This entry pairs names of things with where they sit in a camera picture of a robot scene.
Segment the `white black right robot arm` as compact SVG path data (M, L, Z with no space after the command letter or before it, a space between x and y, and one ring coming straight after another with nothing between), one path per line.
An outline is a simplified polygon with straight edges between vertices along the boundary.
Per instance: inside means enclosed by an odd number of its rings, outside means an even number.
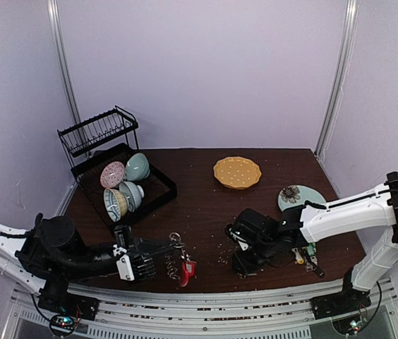
M310 301L316 319L356 311L371 304L370 290L398 262L398 172L390 172L386 182L362 194L286 208L279 220L245 209L226 228L227 236L240 246L232 255L231 267L247 277L281 254L370 227L385 231L369 254L345 273L341 291Z

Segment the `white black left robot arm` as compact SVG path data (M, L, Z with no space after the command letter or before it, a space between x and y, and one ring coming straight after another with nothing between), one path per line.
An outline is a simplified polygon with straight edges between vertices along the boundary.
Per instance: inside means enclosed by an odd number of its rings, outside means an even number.
M0 270L36 296L39 308L93 321L99 300L69 292L71 282L118 275L140 283L155 276L157 257L182 246L177 233L155 242L119 225L114 234L112 242L87 246L65 215L46 219L38 213L30 230L0 224Z

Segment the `red handled key ring holder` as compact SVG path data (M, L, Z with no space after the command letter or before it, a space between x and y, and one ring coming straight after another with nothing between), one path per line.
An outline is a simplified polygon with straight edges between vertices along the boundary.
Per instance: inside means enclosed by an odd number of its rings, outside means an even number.
M170 279L177 281L180 287L186 287L193 276L188 278L184 275L183 262L194 261L194 260L187 253L185 244L183 243L181 235L179 233L171 232L169 234L169 240L181 242L181 248L176 249L176 251L173 254L165 255L167 275Z

